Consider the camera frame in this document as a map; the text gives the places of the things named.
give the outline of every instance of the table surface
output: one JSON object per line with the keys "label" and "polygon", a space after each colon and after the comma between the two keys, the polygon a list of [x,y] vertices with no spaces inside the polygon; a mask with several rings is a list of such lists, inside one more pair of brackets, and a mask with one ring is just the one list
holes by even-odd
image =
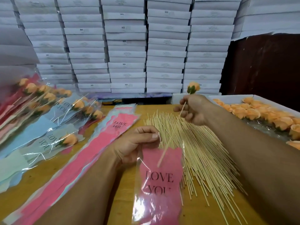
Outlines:
{"label": "table surface", "polygon": [[[173,113],[174,105],[140,105],[137,106],[136,113],[140,114],[140,119],[133,127],[144,125],[144,120],[147,119],[147,115],[152,115],[154,112]],[[107,113],[113,106],[103,106],[104,113]],[[90,133],[95,124],[88,130]],[[21,182],[5,193],[0,194],[0,221],[8,216],[11,212],[19,208],[30,195],[41,186],[43,186],[49,179],[55,174],[65,163],[85,144],[87,139],[80,142],[77,148],[73,148],[72,152],[67,155],[60,155],[48,161],[42,161],[37,167],[29,170],[23,175]],[[120,176],[119,183],[115,186],[114,196],[111,199],[109,208],[110,213],[107,214],[108,225],[130,225],[133,197],[134,197],[134,182],[135,182],[136,167],[132,166],[124,170]],[[222,225],[226,224],[221,211],[210,195],[208,197],[210,207],[207,206],[205,198],[202,194],[201,187],[198,183],[195,183],[198,196],[192,196],[192,200],[189,199],[187,188],[183,190],[184,207],[182,211],[182,224],[213,224]],[[245,197],[240,192],[234,192],[234,199],[243,213],[244,217],[248,221],[248,224],[263,225],[268,224],[262,217],[253,209],[248,203],[249,197]],[[228,210],[225,210],[225,216],[230,225],[239,224],[237,219],[233,219]],[[242,224],[246,224],[241,216],[239,216]]]}

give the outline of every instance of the stick in hand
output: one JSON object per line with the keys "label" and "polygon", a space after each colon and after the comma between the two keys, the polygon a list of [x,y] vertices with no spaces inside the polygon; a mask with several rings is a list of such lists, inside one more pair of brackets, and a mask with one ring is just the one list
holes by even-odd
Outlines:
{"label": "stick in hand", "polygon": [[[187,93],[188,93],[189,95],[194,94],[196,91],[199,91],[199,90],[200,90],[200,85],[199,85],[197,82],[193,82],[193,81],[192,81],[192,82],[189,83],[189,85],[188,85],[188,87],[187,87]],[[187,103],[187,102],[185,101],[185,103],[184,103],[184,105],[183,105],[183,107],[182,107],[182,109],[181,109],[181,111],[180,111],[180,113],[179,113],[179,117],[181,116],[181,113],[182,113],[182,111],[183,111],[183,109],[184,109],[186,103]],[[163,154],[161,155],[161,157],[160,157],[160,159],[159,159],[159,161],[158,161],[158,163],[157,163],[157,167],[159,167],[160,164],[161,164],[161,162],[163,161],[163,157],[165,156],[165,154],[166,154],[166,152],[167,152],[167,150],[168,150],[168,147],[169,147],[169,145],[170,145],[171,139],[172,139],[172,138],[170,137],[168,143],[166,144],[165,149],[163,150]]]}

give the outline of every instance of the pile of bamboo skewers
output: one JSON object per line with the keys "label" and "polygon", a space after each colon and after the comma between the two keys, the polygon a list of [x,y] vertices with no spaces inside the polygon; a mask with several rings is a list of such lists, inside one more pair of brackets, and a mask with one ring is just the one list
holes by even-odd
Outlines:
{"label": "pile of bamboo skewers", "polygon": [[233,190],[239,189],[246,193],[236,178],[238,170],[220,140],[206,126],[195,126],[184,119],[168,113],[154,113],[144,121],[145,125],[154,125],[160,131],[162,140],[160,148],[166,143],[169,147],[181,147],[185,155],[184,179],[181,188],[187,186],[189,197],[197,196],[194,185],[198,182],[207,205],[208,195],[216,200],[225,222],[228,224],[224,210],[227,208],[234,218],[242,224],[238,213],[244,216],[233,199]]}

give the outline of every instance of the hand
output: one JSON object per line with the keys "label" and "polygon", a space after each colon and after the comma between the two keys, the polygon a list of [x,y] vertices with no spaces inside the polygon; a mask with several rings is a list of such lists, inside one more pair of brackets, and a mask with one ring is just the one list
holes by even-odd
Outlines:
{"label": "hand", "polygon": [[205,125],[205,115],[204,109],[208,105],[213,105],[205,96],[203,95],[186,95],[180,100],[180,106],[174,108],[175,112],[180,112],[182,107],[185,107],[181,113],[181,117],[185,118],[187,122],[193,123],[194,125]]}
{"label": "hand", "polygon": [[159,144],[159,131],[154,126],[141,126],[117,139],[112,149],[122,163],[134,163],[143,146],[155,148]]}

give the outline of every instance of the dark brown wall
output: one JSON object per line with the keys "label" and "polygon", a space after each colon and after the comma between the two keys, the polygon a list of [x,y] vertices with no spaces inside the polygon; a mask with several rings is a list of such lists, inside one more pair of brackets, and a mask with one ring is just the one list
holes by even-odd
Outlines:
{"label": "dark brown wall", "polygon": [[231,42],[222,71],[226,94],[256,94],[300,111],[300,34]]}

